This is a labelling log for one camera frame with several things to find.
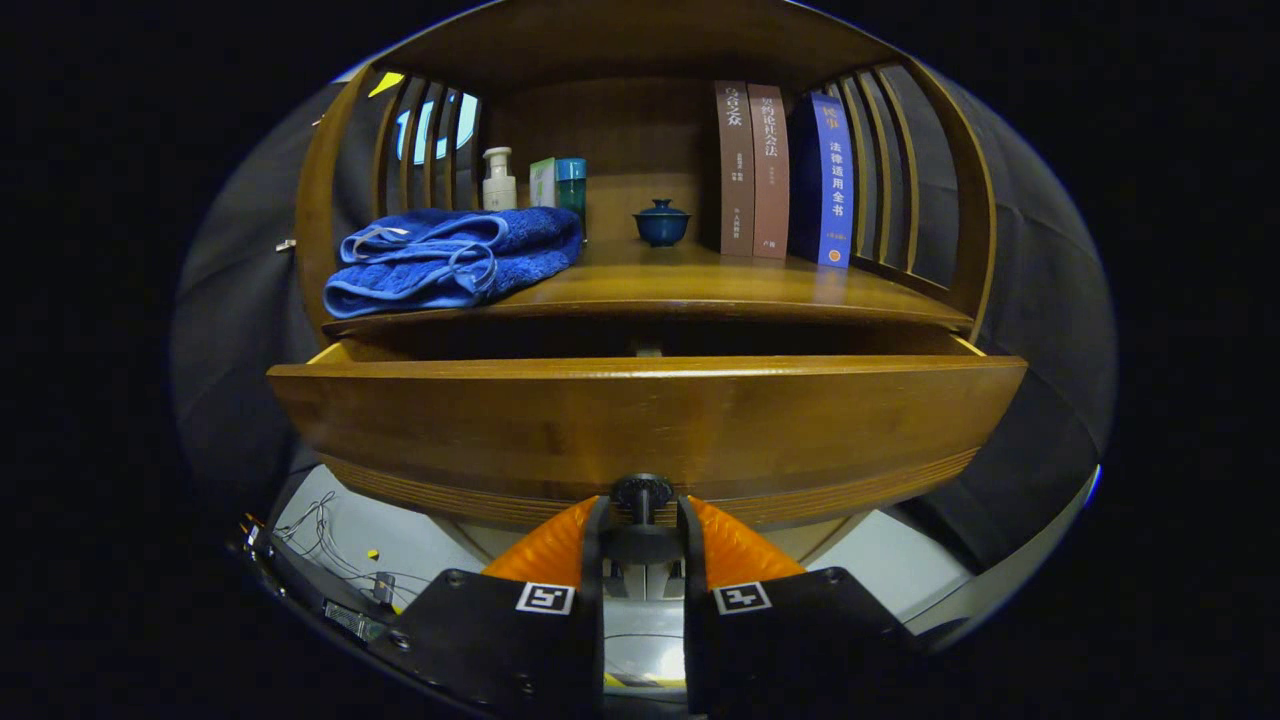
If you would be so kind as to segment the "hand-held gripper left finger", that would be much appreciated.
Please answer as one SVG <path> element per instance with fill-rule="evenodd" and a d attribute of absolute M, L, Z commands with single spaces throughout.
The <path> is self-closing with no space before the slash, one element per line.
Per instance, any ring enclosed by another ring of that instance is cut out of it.
<path fill-rule="evenodd" d="M 576 583 L 445 569 L 387 628 L 387 664 L 490 717 L 599 717 L 608 521 L 608 498 L 590 498 Z"/>

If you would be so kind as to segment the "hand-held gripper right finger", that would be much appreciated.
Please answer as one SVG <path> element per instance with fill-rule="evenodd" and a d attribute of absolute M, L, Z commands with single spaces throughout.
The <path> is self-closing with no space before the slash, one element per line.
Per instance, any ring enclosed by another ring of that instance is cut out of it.
<path fill-rule="evenodd" d="M 723 582 L 726 553 L 699 506 L 678 500 L 692 715 L 837 717 L 916 667 L 920 641 L 842 568 L 780 577 L 751 555 Z"/>

